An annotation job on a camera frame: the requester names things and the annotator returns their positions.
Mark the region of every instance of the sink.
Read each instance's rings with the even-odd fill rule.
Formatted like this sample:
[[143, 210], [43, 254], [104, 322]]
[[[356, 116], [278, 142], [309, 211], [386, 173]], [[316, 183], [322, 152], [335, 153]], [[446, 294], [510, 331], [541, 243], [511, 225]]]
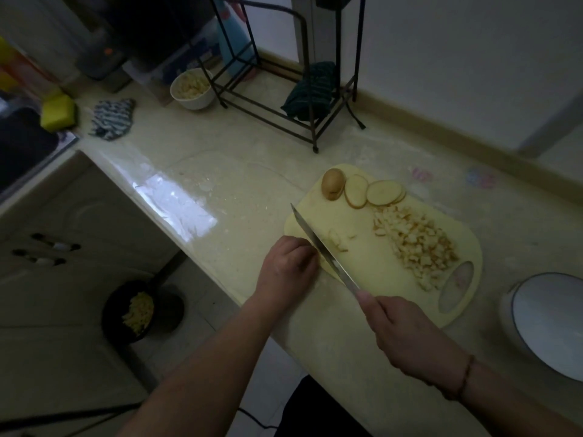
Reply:
[[70, 131], [44, 130], [34, 105], [0, 98], [0, 203], [76, 140]]

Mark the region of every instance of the marble countertop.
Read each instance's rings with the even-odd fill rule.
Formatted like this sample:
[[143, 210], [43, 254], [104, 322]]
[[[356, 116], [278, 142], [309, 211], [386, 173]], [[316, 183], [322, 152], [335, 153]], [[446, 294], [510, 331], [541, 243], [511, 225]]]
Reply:
[[[242, 87], [274, 106], [288, 81], [260, 74]], [[113, 142], [87, 136], [99, 99], [135, 98], [134, 125]], [[297, 203], [330, 166], [354, 164], [462, 221], [483, 249], [477, 294], [446, 332], [539, 401], [583, 424], [583, 384], [520, 354], [497, 317], [500, 295], [543, 271], [581, 274], [583, 211], [431, 141], [343, 110], [308, 144], [215, 102], [200, 112], [160, 106], [137, 84], [110, 95], [91, 87], [78, 148], [215, 282], [242, 304], [266, 252]], [[456, 403], [390, 366], [353, 296], [326, 273], [274, 337], [375, 435], [487, 435]]]

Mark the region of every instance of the knife blade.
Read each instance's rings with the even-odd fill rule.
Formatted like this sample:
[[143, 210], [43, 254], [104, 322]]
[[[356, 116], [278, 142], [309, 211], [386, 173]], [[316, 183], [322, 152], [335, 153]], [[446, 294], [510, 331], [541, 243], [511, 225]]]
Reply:
[[326, 262], [328, 262], [330, 264], [330, 266], [332, 267], [332, 270], [336, 271], [338, 277], [342, 280], [344, 285], [346, 285], [346, 288], [348, 288], [350, 290], [350, 292], [353, 293], [354, 296], [356, 296], [356, 292], [360, 291], [360, 288], [356, 284], [356, 282], [354, 282], [354, 279], [352, 279], [350, 277], [350, 274], [348, 274], [348, 272], [344, 269], [342, 264], [340, 264], [340, 262], [336, 259], [336, 257], [334, 257], [334, 255], [330, 252], [330, 250], [328, 250], [328, 248], [326, 247], [324, 242], [322, 242], [320, 240], [318, 235], [316, 233], [314, 233], [314, 230], [312, 230], [312, 228], [310, 227], [310, 224], [308, 224], [305, 221], [305, 219], [302, 217], [300, 212], [298, 212], [296, 210], [296, 208], [293, 206], [293, 204], [290, 204], [290, 205], [291, 205], [291, 210], [293, 211], [293, 215], [295, 216], [295, 220], [298, 223], [298, 225], [302, 228], [302, 230], [305, 232], [305, 234], [308, 235], [310, 240], [312, 242], [314, 242], [314, 246], [318, 249], [318, 251], [322, 254], [322, 256], [324, 256], [324, 259], [326, 259]]

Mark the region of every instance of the cutting board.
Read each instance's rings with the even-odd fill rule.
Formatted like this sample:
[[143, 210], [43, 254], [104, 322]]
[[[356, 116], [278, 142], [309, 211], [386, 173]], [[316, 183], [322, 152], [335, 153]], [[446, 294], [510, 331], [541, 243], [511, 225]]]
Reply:
[[[341, 169], [346, 177], [358, 174], [364, 176], [369, 183], [376, 181], [371, 175], [353, 165], [339, 164], [334, 167]], [[405, 269], [395, 256], [389, 236], [375, 236], [373, 233], [373, 213], [376, 207], [367, 204], [355, 210], [346, 203], [344, 195], [335, 201], [329, 201], [322, 195], [321, 183], [322, 178], [314, 184], [296, 208], [324, 242], [330, 229], [341, 235], [348, 251], [338, 252], [331, 245], [326, 245], [331, 248], [334, 256], [361, 289], [375, 296], [402, 296], [413, 301], [439, 327], [452, 322], [462, 313], [476, 293], [482, 275], [480, 243], [468, 227], [410, 195], [398, 204], [399, 208], [409, 206], [421, 214], [426, 214], [456, 245], [455, 251], [460, 260], [441, 276], [438, 283], [440, 290], [460, 264], [470, 262], [473, 265], [469, 286], [467, 283], [464, 286], [467, 290], [453, 308], [448, 307], [448, 311], [444, 311], [443, 308], [440, 309], [441, 291], [425, 291], [421, 288], [412, 271]], [[284, 233], [308, 239], [293, 214], [286, 220]], [[324, 270], [341, 281], [323, 257], [320, 264]]]

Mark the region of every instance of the forearm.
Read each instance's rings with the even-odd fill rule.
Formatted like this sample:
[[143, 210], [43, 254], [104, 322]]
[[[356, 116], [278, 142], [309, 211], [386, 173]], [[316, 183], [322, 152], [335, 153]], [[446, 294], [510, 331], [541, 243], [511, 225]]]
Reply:
[[275, 321], [250, 298], [160, 384], [121, 436], [224, 435]]
[[583, 437], [581, 428], [521, 393], [477, 361], [461, 403], [493, 436]]

